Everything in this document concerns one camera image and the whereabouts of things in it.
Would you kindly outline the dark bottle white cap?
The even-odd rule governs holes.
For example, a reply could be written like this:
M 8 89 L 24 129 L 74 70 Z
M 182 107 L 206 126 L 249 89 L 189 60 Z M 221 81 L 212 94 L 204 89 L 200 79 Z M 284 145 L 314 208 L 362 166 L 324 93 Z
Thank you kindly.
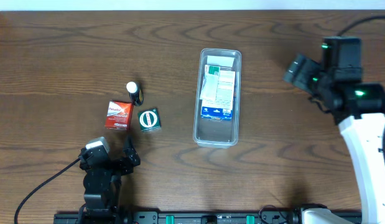
M 143 104 L 144 98 L 138 84 L 136 82 L 128 82 L 126 84 L 126 89 L 129 93 L 132 104 L 134 106 L 141 106 Z

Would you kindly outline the blue white medicine box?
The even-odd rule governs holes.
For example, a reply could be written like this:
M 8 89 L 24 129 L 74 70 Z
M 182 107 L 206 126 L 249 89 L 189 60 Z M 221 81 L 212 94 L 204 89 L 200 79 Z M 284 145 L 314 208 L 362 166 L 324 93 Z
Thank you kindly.
M 230 121 L 233 115 L 233 101 L 236 72 L 220 70 L 215 100 L 201 100 L 201 117 Z

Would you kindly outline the white green Panadol box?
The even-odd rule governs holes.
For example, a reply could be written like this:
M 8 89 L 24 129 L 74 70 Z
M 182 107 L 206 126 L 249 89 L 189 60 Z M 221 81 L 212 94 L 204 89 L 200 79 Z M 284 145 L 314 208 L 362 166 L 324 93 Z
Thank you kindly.
M 205 65 L 203 86 L 200 93 L 201 100 L 215 100 L 219 77 L 219 66 Z

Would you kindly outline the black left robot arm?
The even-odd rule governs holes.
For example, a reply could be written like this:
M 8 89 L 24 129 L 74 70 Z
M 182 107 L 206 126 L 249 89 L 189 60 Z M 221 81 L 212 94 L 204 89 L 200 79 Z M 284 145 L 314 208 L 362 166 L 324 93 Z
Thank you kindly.
M 133 173 L 141 159 L 130 137 L 123 145 L 124 155 L 109 158 L 109 144 L 104 137 L 89 141 L 81 150 L 80 169 L 86 172 L 83 179 L 84 199 L 89 212 L 116 213 L 119 208 L 121 177 Z

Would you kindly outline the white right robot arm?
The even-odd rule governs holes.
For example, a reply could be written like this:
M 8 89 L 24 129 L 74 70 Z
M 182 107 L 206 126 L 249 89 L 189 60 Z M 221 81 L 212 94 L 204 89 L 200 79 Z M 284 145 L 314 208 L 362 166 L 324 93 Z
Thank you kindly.
M 359 57 L 316 62 L 298 54 L 284 80 L 333 116 L 351 156 L 362 223 L 385 223 L 385 90 L 362 81 Z

